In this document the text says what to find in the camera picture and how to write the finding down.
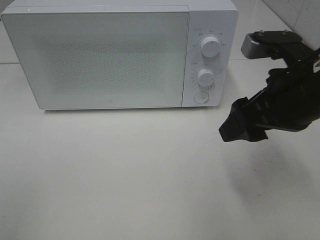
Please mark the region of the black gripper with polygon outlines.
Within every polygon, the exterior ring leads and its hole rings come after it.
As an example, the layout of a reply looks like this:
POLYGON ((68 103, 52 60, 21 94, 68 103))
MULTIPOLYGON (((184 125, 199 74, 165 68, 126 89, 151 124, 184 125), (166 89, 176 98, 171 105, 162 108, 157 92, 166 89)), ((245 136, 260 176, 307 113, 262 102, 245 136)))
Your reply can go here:
POLYGON ((319 119, 320 51, 302 42, 284 43, 269 55, 283 59, 286 67, 269 70, 266 87, 250 100, 243 97, 232 103, 218 129, 224 142, 259 142, 268 139, 266 130, 299 132, 319 119))

